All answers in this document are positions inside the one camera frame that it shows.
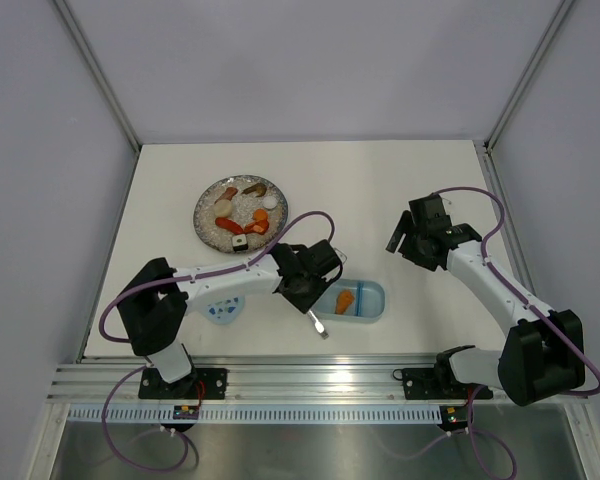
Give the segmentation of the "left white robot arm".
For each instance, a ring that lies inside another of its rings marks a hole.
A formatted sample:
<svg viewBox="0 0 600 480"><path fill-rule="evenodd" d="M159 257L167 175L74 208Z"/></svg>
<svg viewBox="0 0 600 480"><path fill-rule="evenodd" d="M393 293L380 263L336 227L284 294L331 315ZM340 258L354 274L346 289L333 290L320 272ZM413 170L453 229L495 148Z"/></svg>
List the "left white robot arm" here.
<svg viewBox="0 0 600 480"><path fill-rule="evenodd" d="M150 261L113 301L134 354L150 361L161 386L175 398L195 388L195 367L178 333L184 317L249 295L279 294L308 313L343 272L328 240L307 247L277 243L253 259L223 267L175 269Z"/></svg>

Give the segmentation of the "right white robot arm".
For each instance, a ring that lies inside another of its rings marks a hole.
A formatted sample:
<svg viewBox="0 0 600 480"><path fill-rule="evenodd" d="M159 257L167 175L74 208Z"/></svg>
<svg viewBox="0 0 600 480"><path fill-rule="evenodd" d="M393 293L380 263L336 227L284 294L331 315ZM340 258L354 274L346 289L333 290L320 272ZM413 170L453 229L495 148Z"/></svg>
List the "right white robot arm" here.
<svg viewBox="0 0 600 480"><path fill-rule="evenodd" d="M448 397L478 386L503 391L526 406L574 392L585 382L580 318L539 300L487 251L488 239L468 224L454 224L440 194L410 201L386 247L429 271L450 273L480 301L505 335L499 350L474 345L436 356L431 372Z"/></svg>

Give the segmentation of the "orange fried food piece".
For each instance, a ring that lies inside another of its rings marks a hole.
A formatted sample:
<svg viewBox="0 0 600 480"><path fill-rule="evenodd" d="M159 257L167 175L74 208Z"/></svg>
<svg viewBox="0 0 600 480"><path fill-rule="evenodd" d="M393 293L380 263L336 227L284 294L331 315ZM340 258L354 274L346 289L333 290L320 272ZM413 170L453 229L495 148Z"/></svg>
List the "orange fried food piece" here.
<svg viewBox="0 0 600 480"><path fill-rule="evenodd" d="M355 302L355 296L350 290L342 290L336 298L334 313L343 315L349 307Z"/></svg>

